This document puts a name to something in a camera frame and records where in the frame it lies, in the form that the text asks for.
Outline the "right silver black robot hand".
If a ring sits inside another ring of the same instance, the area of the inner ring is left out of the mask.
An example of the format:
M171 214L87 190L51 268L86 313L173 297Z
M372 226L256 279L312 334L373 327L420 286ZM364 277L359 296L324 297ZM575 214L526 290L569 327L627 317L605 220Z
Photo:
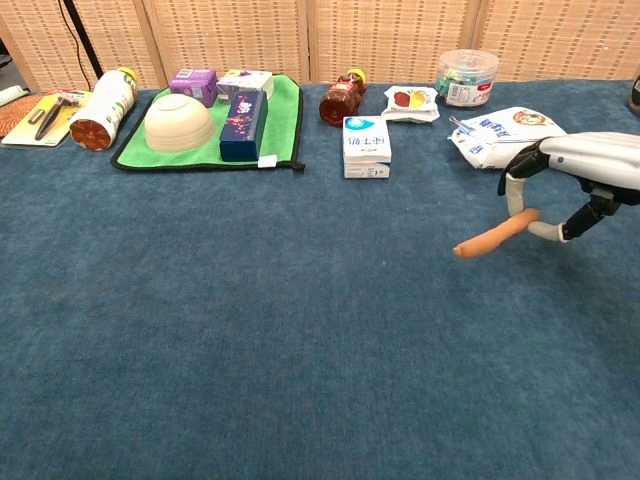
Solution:
M617 132L582 132L545 137L520 150L504 167L497 193L511 216L524 210L524 183L551 168L576 178L590 200L568 220L533 221L528 231L568 242L580 237L619 207L639 203L639 137Z

